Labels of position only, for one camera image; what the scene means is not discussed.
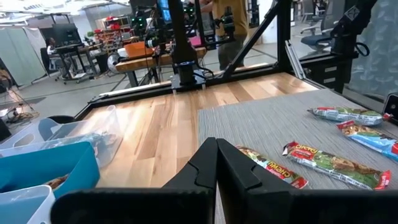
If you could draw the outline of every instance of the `teal plastic bin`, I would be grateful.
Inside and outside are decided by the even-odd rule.
[[[100,172],[89,142],[41,150],[0,159],[0,193],[42,185],[69,174],[54,190],[55,198],[95,187]]]

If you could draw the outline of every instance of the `white plastic bin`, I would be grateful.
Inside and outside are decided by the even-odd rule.
[[[39,185],[0,194],[0,223],[50,224],[55,201],[51,187]]]
[[[109,106],[101,118],[58,124],[42,119],[15,134],[0,145],[0,157],[51,149],[76,142],[88,141],[95,149],[99,167],[109,164],[123,138],[116,107]]]

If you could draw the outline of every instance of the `snack bar wrapper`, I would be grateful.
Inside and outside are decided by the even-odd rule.
[[[375,170],[297,142],[287,144],[282,155],[299,164],[363,189],[384,189],[391,179],[389,170]]]
[[[288,170],[281,165],[278,165],[274,161],[270,161],[260,153],[244,146],[236,146],[236,148],[243,152],[243,154],[247,155],[254,162],[259,164],[269,172],[273,173],[274,175],[278,176],[280,179],[289,183],[293,187],[297,189],[302,189],[308,184],[308,181],[304,179],[301,175],[298,175],[295,172]]]
[[[360,126],[354,121],[345,121],[337,124],[343,134],[381,154],[398,161],[398,141],[374,129]]]
[[[344,107],[320,107],[309,109],[308,112],[324,119],[332,121],[349,121],[353,120],[357,124],[372,126],[381,124],[392,117],[390,114],[381,115],[375,111],[352,109]]]

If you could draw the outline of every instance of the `wooden workbench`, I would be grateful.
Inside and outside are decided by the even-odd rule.
[[[198,58],[203,58],[206,54],[206,48],[200,47],[195,49],[197,51]],[[172,63],[172,58],[169,54],[162,55],[160,57],[161,65],[170,65]],[[129,72],[138,70],[140,68],[154,67],[156,66],[156,59],[152,57],[141,58],[137,60],[131,60],[128,62],[121,62],[116,65],[116,70],[119,72]]]
[[[279,73],[116,105],[124,139],[113,162],[102,168],[98,187],[163,186],[198,149],[200,109],[310,90],[316,88]],[[100,119],[104,110],[86,119]]]

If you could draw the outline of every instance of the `person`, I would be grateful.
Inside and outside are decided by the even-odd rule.
[[[220,70],[225,70],[242,49],[243,43],[248,35],[248,14],[245,0],[200,0],[200,4],[205,4],[205,6],[201,8],[201,12],[213,12],[213,17],[217,19],[220,19],[221,16],[224,15],[225,7],[231,6],[235,25],[234,38],[236,40],[221,44],[218,47]],[[220,24],[219,29],[216,29],[216,35],[218,40],[223,39],[225,32],[222,24]],[[242,60],[239,62],[238,67],[243,66]]]
[[[49,56],[54,55],[54,54],[57,53],[57,50],[55,50],[55,40],[54,40],[54,38],[50,37],[50,38],[46,39],[45,40],[45,44],[47,46],[47,54]],[[61,73],[62,79],[69,78],[68,74],[66,72],[66,69],[69,69],[70,66],[72,65],[71,61],[69,61],[67,58],[65,59],[65,64],[67,66],[66,68],[63,67],[63,63],[62,63],[61,59],[57,59],[55,61],[55,66],[57,66],[58,68],[62,68],[62,69],[60,69],[60,73]]]

